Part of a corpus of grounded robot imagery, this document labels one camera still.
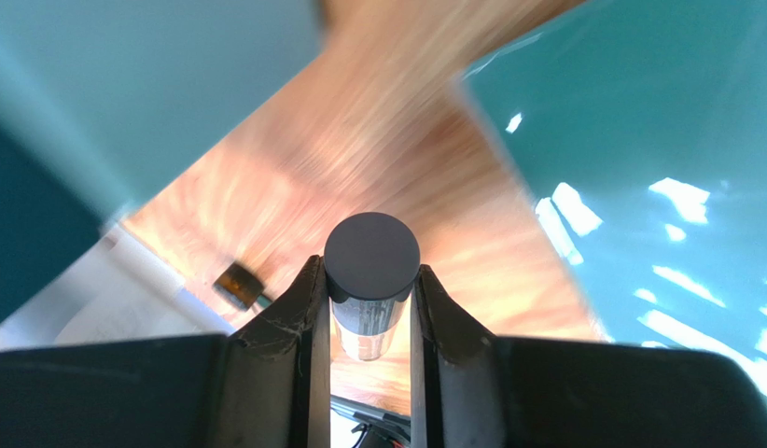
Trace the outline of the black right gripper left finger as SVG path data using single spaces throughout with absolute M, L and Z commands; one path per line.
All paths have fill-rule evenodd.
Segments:
M 230 339 L 228 445 L 327 447 L 330 322 L 323 260 Z

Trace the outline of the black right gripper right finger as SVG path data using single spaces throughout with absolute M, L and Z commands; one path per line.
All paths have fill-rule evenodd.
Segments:
M 426 264 L 411 298 L 411 445 L 500 447 L 494 335 Z

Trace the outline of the beige foundation tube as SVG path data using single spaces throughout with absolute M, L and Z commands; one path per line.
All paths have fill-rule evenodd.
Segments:
M 384 213 L 353 215 L 330 233 L 323 261 L 342 350 L 359 361 L 380 358 L 391 346 L 421 264 L 414 234 Z

